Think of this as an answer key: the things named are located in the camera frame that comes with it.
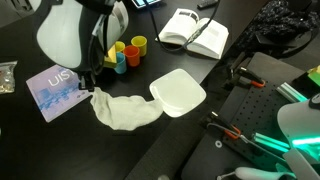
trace black tabletop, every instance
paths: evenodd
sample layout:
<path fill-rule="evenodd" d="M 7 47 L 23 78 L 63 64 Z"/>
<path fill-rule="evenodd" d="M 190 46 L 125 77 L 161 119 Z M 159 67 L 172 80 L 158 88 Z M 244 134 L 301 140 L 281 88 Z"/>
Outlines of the black tabletop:
<path fill-rule="evenodd" d="M 196 10 L 198 1 L 171 0 L 154 8 L 159 31 L 176 8 L 188 8 L 209 17 L 214 9 Z M 250 22 L 264 2 L 222 0 L 215 20 L 225 25 L 229 39 L 225 50 Z M 148 39 L 148 54 L 139 67 L 117 75 L 105 69 L 97 85 L 110 95 L 139 95 L 152 100 L 149 84 L 177 69 L 186 70 L 201 83 L 217 60 L 186 53 L 170 54 L 154 41 L 147 11 L 128 6 L 129 27 L 121 40 L 135 35 Z M 16 87 L 0 95 L 0 179 L 123 179 L 174 119 L 165 113 L 134 131 L 114 131 L 100 123 L 87 98 L 50 123 L 46 123 L 26 85 L 26 80 L 54 65 L 37 45 L 33 17 L 0 29 L 0 62 L 18 60 Z"/>

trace white towel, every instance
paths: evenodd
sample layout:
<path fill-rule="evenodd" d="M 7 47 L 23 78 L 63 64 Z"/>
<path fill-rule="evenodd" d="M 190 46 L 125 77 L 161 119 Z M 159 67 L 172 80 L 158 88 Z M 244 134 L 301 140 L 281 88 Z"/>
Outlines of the white towel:
<path fill-rule="evenodd" d="M 149 124 L 162 114 L 158 100 L 146 102 L 141 96 L 111 97 L 108 93 L 95 88 L 90 103 L 97 118 L 114 130 L 134 130 Z"/>

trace wire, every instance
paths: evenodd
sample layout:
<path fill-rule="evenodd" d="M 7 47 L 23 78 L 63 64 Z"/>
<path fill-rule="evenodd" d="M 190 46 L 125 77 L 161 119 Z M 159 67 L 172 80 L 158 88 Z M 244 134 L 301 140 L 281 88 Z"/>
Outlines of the wire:
<path fill-rule="evenodd" d="M 105 18 L 103 22 L 103 49 L 104 54 L 108 54 L 108 45 L 107 45 L 107 31 L 108 31 L 108 20 L 109 18 Z"/>
<path fill-rule="evenodd" d="M 101 67 L 96 68 L 94 67 L 93 63 L 93 57 L 94 57 L 94 48 L 97 41 L 97 37 L 94 35 L 91 35 L 90 42 L 89 42 L 89 51 L 88 51 L 88 59 L 89 59 L 89 65 L 91 67 L 92 74 L 98 75 L 101 73 Z"/>
<path fill-rule="evenodd" d="M 222 180 L 223 178 L 228 177 L 228 176 L 232 176 L 234 174 L 236 174 L 236 172 L 231 172 L 229 174 L 224 174 L 224 175 L 217 176 L 217 180 Z"/>
<path fill-rule="evenodd" d="M 176 48 L 176 49 L 168 49 L 167 47 L 165 47 L 165 45 L 163 44 L 163 42 L 160 40 L 159 38 L 159 33 L 158 33 L 158 29 L 157 29 L 157 26 L 156 26 L 156 22 L 155 22 L 155 19 L 154 19 L 154 15 L 153 15 L 153 12 L 151 10 L 151 7 L 149 5 L 149 3 L 147 2 L 147 0 L 143 0 L 143 2 L 145 3 L 148 11 L 149 11 L 149 14 L 151 16 L 151 20 L 152 20 L 152 24 L 153 24 L 153 28 L 154 28 L 154 31 L 156 33 L 156 37 L 157 37 L 157 40 L 158 42 L 160 43 L 160 46 L 166 50 L 166 51 L 169 51 L 169 52 L 178 52 L 178 51 L 181 51 L 183 49 L 187 49 L 187 46 L 192 43 L 197 37 L 200 36 L 200 34 L 208 27 L 208 25 L 210 24 L 210 22 L 213 20 L 213 17 L 215 16 L 216 12 L 217 12 L 217 9 L 219 7 L 219 4 L 220 4 L 220 0 L 218 1 L 217 5 L 216 5 L 216 8 L 215 10 L 213 11 L 210 19 L 208 20 L 208 22 L 203 25 L 200 29 L 198 29 L 195 33 L 193 33 L 193 35 L 179 48 Z"/>
<path fill-rule="evenodd" d="M 285 161 L 284 159 L 282 159 L 282 158 L 280 158 L 279 156 L 273 154 L 272 152 L 264 149 L 263 147 L 257 145 L 256 143 L 250 141 L 250 140 L 247 139 L 244 135 L 240 135 L 240 134 L 238 134 L 238 133 L 236 133 L 236 132 L 234 132 L 234 131 L 232 131 L 232 130 L 230 130 L 230 129 L 228 129 L 228 128 L 225 128 L 225 127 L 223 127 L 223 126 L 220 126 L 220 125 L 218 125 L 218 124 L 216 124 L 216 123 L 209 123 L 209 124 L 207 125 L 207 128 L 208 128 L 209 126 L 216 126 L 216 127 L 220 128 L 220 129 L 227 130 L 227 131 L 229 131 L 230 133 L 232 133 L 233 135 L 238 136 L 238 137 L 239 137 L 242 141 L 244 141 L 246 144 L 249 143 L 249 144 L 253 145 L 254 147 L 262 150 L 263 152 L 265 152 L 265 153 L 273 156 L 274 158 L 276 158 L 276 159 L 278 159 L 278 160 L 286 163 L 286 161 Z"/>
<path fill-rule="evenodd" d="M 166 50 L 166 51 L 169 51 L 169 52 L 178 52 L 178 51 L 181 51 L 182 49 L 184 49 L 184 46 L 181 46 L 179 48 L 176 48 L 176 49 L 168 49 L 164 46 L 164 44 L 161 42 L 160 38 L 159 38 L 159 33 L 158 33 L 158 29 L 157 29 L 157 26 L 156 26 L 156 21 L 154 19 L 154 15 L 153 15 L 153 12 L 151 10 L 151 7 L 149 5 L 149 3 L 147 2 L 147 0 L 143 0 L 143 2 L 145 3 L 148 11 L 149 11 L 149 14 L 150 14 L 150 17 L 151 17 L 151 20 L 152 20 L 152 24 L 153 24 L 153 28 L 154 28 L 154 31 L 156 33 L 156 37 L 157 37 L 157 40 L 159 41 L 160 43 L 160 46 Z"/>

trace small packet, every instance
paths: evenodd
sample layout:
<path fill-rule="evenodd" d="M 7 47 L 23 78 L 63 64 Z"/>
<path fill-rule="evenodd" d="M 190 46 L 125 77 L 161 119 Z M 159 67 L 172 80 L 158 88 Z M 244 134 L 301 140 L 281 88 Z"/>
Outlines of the small packet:
<path fill-rule="evenodd" d="M 0 94 L 13 93 L 15 80 L 13 76 L 17 61 L 0 63 Z"/>

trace red cup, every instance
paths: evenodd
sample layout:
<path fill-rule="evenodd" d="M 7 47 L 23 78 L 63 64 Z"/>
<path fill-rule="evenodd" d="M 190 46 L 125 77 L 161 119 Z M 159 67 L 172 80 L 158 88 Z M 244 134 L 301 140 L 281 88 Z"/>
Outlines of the red cup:
<path fill-rule="evenodd" d="M 126 56 L 127 63 L 131 67 L 136 67 L 140 64 L 140 49 L 136 46 L 129 45 L 123 50 Z"/>

